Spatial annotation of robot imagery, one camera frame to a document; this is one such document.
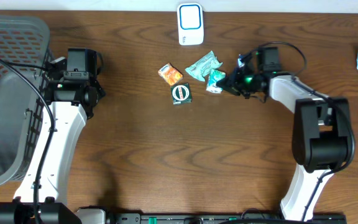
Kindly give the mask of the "teal Kleenex tissue pack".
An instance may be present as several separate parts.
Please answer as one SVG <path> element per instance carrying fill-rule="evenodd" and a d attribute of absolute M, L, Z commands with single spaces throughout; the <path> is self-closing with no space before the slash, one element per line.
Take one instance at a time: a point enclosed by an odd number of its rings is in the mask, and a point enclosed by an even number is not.
<path fill-rule="evenodd" d="M 209 77 L 206 85 L 206 91 L 210 93 L 220 94 L 223 91 L 223 89 L 217 86 L 217 82 L 225 77 L 226 74 L 224 72 L 221 72 L 216 69 L 212 69 L 209 73 Z"/>

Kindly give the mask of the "light green wrapper pack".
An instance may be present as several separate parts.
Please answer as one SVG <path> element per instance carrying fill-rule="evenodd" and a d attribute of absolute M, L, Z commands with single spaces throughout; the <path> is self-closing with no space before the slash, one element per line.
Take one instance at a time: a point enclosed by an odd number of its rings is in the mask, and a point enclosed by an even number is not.
<path fill-rule="evenodd" d="M 214 52 L 210 51 L 193 65 L 185 68 L 185 71 L 196 80 L 204 82 L 205 76 L 207 76 L 212 69 L 217 69 L 222 64 Z"/>

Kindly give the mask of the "orange tissue pack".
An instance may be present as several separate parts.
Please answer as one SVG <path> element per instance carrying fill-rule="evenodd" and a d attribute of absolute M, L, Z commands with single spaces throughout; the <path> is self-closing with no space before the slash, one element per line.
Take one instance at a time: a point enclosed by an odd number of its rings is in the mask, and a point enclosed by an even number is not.
<path fill-rule="evenodd" d="M 183 79 L 183 75 L 170 63 L 164 65 L 158 74 L 170 85 L 173 86 Z"/>

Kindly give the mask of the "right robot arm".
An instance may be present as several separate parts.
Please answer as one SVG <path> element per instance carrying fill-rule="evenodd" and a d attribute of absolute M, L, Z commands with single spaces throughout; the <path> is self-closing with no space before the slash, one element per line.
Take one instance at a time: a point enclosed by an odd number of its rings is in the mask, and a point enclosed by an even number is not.
<path fill-rule="evenodd" d="M 280 211 L 286 220 L 311 220 L 328 180 L 354 157 L 348 101 L 314 91 L 292 72 L 272 69 L 254 72 L 245 64 L 216 84 L 245 98 L 265 93 L 293 113 L 291 149 L 296 168 L 288 192 L 280 202 Z"/>

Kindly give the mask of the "green round-logo box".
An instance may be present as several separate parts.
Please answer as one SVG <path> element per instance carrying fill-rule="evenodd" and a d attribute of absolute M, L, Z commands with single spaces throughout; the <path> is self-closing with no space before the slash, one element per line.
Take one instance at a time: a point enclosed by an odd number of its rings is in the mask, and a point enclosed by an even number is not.
<path fill-rule="evenodd" d="M 171 87 L 170 92 L 174 105 L 181 105 L 192 102 L 192 95 L 189 83 L 174 85 Z"/>

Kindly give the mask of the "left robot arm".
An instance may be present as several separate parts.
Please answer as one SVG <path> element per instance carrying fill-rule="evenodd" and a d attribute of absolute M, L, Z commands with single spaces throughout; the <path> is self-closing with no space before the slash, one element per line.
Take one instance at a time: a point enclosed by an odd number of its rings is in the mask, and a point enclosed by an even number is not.
<path fill-rule="evenodd" d="M 97 81 L 100 53 L 70 49 L 50 62 L 48 85 L 41 99 L 43 125 L 26 176 L 11 202 L 0 202 L 0 223 L 108 223 L 102 208 L 72 212 L 67 184 L 75 147 L 93 108 L 105 96 Z"/>

